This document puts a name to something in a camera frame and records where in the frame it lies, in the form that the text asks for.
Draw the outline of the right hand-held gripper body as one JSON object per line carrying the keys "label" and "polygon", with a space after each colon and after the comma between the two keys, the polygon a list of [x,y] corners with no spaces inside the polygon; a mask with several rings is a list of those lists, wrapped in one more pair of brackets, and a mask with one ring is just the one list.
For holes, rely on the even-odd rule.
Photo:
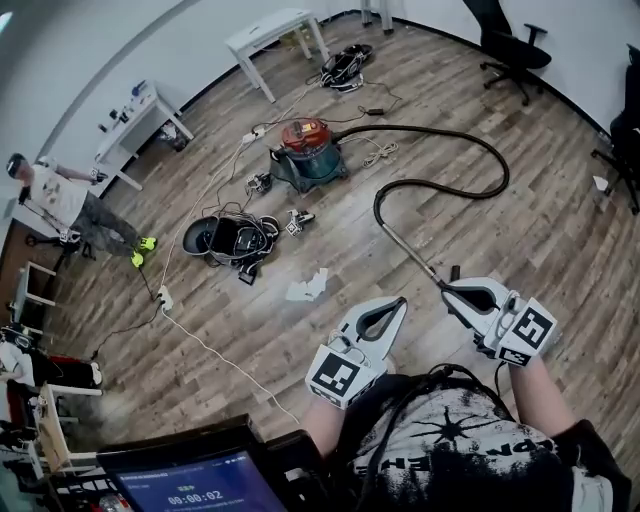
{"label": "right hand-held gripper body", "polygon": [[474,335],[476,349],[491,359],[525,367],[554,337],[557,320],[536,299],[519,292],[480,287],[476,300],[485,314]]}

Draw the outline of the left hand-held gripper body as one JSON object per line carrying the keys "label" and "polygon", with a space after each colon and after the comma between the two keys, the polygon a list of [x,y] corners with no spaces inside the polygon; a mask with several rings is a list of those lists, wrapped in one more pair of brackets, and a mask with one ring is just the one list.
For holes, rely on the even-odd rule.
{"label": "left hand-held gripper body", "polygon": [[305,377],[314,395],[346,410],[389,372],[389,329],[345,323],[319,346]]}

